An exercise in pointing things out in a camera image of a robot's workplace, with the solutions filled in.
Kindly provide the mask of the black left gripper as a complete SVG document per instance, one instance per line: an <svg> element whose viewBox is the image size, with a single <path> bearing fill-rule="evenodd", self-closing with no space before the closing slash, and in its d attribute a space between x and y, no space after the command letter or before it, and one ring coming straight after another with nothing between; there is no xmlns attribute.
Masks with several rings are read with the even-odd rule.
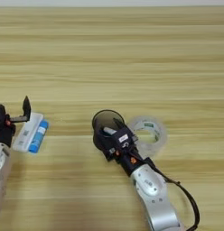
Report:
<svg viewBox="0 0 224 231"><path fill-rule="evenodd" d="M7 115L0 120L0 143L11 147L12 140L16 131L16 123L28 122L31 116L31 104L28 97L23 101L23 116L10 117Z"/></svg>

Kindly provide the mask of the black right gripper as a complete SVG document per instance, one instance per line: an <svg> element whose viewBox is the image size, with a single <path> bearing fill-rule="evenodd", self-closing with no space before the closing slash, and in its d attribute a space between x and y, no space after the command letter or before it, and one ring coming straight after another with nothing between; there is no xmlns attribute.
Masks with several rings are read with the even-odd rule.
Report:
<svg viewBox="0 0 224 231"><path fill-rule="evenodd" d="M114 129L116 131L126 126L124 119L113 118ZM155 165L150 158L142 158L139 154L136 145L134 143L116 145L113 147L111 137L108 135L96 135L95 136L96 147L103 152L106 159L110 162L115 160L122 166L128 177L140 168L141 166L148 164L151 168Z"/></svg>

